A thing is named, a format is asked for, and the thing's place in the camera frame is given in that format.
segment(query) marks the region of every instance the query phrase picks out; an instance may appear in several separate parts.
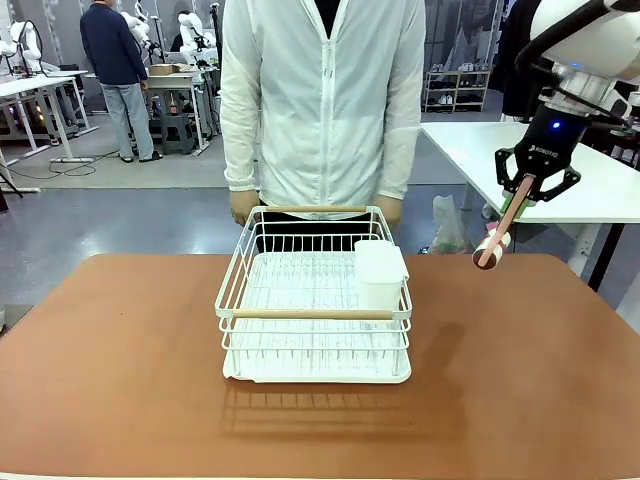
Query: floor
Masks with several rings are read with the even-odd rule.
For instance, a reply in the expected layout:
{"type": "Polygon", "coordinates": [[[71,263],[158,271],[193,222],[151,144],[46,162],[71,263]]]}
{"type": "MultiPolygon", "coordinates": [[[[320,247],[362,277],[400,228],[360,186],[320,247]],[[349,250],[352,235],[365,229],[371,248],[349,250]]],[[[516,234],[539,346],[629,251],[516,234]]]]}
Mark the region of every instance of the floor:
{"type": "MultiPolygon", "coordinates": [[[[435,237],[436,195],[453,195],[462,204],[461,185],[412,186],[405,201],[404,220],[396,233],[402,250],[417,253],[435,237]]],[[[100,253],[204,254],[231,253],[240,234],[229,214],[225,189],[164,190],[47,190],[20,200],[8,197],[10,212],[0,215],[0,305],[41,302],[84,259],[100,253]]],[[[483,237],[477,196],[470,237],[483,237]]],[[[528,236],[525,225],[518,238],[528,236]]],[[[566,260],[571,240],[557,227],[537,231],[533,240],[519,242],[519,252],[544,252],[566,260]]],[[[603,234],[596,246],[601,248],[603,234]]],[[[640,226],[623,236],[601,294],[616,306],[640,271],[635,254],[640,226]]],[[[588,278],[593,261],[589,263],[588,278]]]]}
{"type": "MultiPolygon", "coordinates": [[[[494,121],[498,119],[495,112],[498,111],[496,101],[499,97],[492,96],[490,99],[493,99],[493,103],[490,102],[488,111],[481,114],[426,114],[424,120],[494,121]]],[[[107,153],[111,148],[108,147],[111,140],[107,133],[107,128],[101,129],[98,135],[74,140],[74,146],[80,153],[107,153]]],[[[456,205],[460,206],[465,191],[462,179],[455,171],[447,171],[447,168],[452,168],[438,157],[438,150],[426,137],[421,136],[417,150],[418,166],[405,201],[404,221],[395,235],[407,254],[428,246],[437,233],[438,225],[432,212],[433,198],[436,195],[453,195],[456,205]]],[[[32,158],[19,163],[16,168],[20,171],[42,169],[48,163],[50,152],[44,154],[47,156],[44,160],[32,158]]],[[[92,255],[232,252],[240,228],[233,223],[229,214],[228,192],[226,188],[210,188],[207,184],[217,182],[214,187],[223,187],[220,184],[223,159],[222,145],[216,141],[200,159],[167,158],[164,163],[149,165],[151,168],[143,174],[136,174],[136,169],[142,170],[146,166],[132,167],[119,161],[114,163],[118,169],[128,169],[126,174],[124,170],[117,174],[114,170],[108,174],[108,159],[105,159],[105,164],[96,166],[106,178],[102,180],[104,184],[101,187],[87,185],[87,179],[92,178],[89,176],[67,179],[77,182],[76,187],[85,189],[70,188],[69,184],[67,188],[51,187],[39,195],[29,195],[22,200],[9,196],[11,210],[0,214],[0,306],[12,305],[6,311],[6,316],[10,317],[9,323],[15,323],[30,305],[40,303],[84,259],[92,255]],[[194,172],[197,169],[191,167],[199,162],[205,167],[196,175],[194,172]],[[210,164],[220,164],[219,170],[211,168],[210,164]],[[153,185],[176,187],[168,185],[167,179],[178,177],[183,170],[189,173],[183,173],[180,181],[193,182],[191,188],[152,188],[153,185]],[[144,186],[147,189],[137,185],[144,175],[155,179],[146,181],[144,186]],[[215,178],[198,183],[198,178],[206,175],[215,178]],[[117,183],[118,189],[105,188],[110,183],[117,183]]],[[[480,215],[482,205],[482,199],[477,196],[470,226],[470,239],[474,242],[484,236],[486,222],[480,215]]],[[[596,244],[594,257],[605,235],[606,229],[596,244]]],[[[628,227],[600,291],[613,307],[618,305],[640,271],[640,256],[637,255],[639,243],[640,226],[628,227]]],[[[516,248],[518,252],[544,252],[566,260],[573,243],[557,227],[523,225],[518,230],[516,248]]],[[[593,264],[594,260],[587,265],[584,279],[588,279],[593,264]]],[[[640,331],[640,325],[633,326],[640,331]]]]}
{"type": "MultiPolygon", "coordinates": [[[[500,114],[501,95],[490,92],[484,112],[425,113],[425,122],[449,121],[497,121],[500,114]]],[[[71,140],[76,157],[95,157],[117,151],[110,119],[107,115],[94,115],[89,120],[100,129],[86,136],[71,140]]],[[[126,165],[117,158],[103,158],[92,168],[78,165],[56,165],[50,169],[52,158],[64,156],[62,147],[51,148],[38,155],[14,164],[14,182],[19,187],[39,188],[207,188],[226,187],[224,179],[224,148],[222,137],[214,137],[210,147],[198,157],[191,155],[167,155],[163,160],[141,165],[126,165]],[[67,175],[52,173],[69,171],[67,175]]],[[[28,144],[3,144],[7,161],[29,150],[28,144]]],[[[411,175],[412,185],[460,184],[464,180],[447,162],[431,142],[420,135],[416,148],[416,161],[411,175]]]]}

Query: white plastic cup holder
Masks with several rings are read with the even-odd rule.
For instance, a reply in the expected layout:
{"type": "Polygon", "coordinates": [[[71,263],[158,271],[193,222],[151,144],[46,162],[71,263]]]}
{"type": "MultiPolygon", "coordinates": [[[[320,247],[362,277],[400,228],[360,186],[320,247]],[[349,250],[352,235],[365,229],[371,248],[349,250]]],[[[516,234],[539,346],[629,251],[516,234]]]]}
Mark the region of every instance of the white plastic cup holder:
{"type": "Polygon", "coordinates": [[[358,305],[362,310],[400,309],[402,285],[409,278],[400,248],[385,240],[355,244],[358,305]]]}

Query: white jacket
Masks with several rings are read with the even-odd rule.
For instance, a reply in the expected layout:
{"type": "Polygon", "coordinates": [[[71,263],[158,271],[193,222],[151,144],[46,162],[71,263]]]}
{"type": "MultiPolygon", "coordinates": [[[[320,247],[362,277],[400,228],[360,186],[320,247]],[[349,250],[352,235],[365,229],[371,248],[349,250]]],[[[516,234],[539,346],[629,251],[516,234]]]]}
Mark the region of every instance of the white jacket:
{"type": "Polygon", "coordinates": [[[424,0],[227,0],[221,124],[232,191],[268,205],[402,199],[421,119],[424,0]],[[260,138],[256,139],[258,124],[260,138]]]}

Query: zipper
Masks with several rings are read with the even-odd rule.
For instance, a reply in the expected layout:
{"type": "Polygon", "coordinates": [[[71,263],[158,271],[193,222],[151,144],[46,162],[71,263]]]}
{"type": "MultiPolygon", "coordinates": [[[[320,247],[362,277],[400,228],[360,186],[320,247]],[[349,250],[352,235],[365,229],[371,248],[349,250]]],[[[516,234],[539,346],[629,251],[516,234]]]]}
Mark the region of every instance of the zipper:
{"type": "Polygon", "coordinates": [[[329,156],[331,150],[331,127],[333,124],[333,106],[335,96],[335,55],[334,45],[329,40],[323,46],[324,57],[326,58],[324,74],[322,76],[322,112],[320,122],[322,132],[320,135],[320,204],[328,205],[329,202],[329,156]]]}
{"type": "Polygon", "coordinates": [[[327,35],[324,22],[314,0],[300,0],[322,42],[322,102],[320,105],[320,205],[327,205],[329,197],[329,154],[335,96],[335,39],[338,38],[350,0],[341,0],[331,35],[327,35]]]}

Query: dish rack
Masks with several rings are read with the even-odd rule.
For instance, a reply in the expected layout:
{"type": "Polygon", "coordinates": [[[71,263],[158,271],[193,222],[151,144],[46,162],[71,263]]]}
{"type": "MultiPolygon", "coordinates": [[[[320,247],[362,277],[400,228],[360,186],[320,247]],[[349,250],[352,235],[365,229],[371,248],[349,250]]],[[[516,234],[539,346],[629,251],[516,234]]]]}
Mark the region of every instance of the dish rack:
{"type": "Polygon", "coordinates": [[[358,240],[393,242],[381,210],[257,207],[250,219],[216,300],[225,377],[258,383],[407,380],[412,304],[406,280],[397,310],[359,309],[351,250],[358,240]],[[269,214],[276,213],[294,217],[273,221],[269,214]],[[300,214],[305,219],[295,217],[300,214]],[[283,233],[301,222],[307,228],[335,225],[336,215],[352,217],[340,225],[357,233],[283,233]]]}

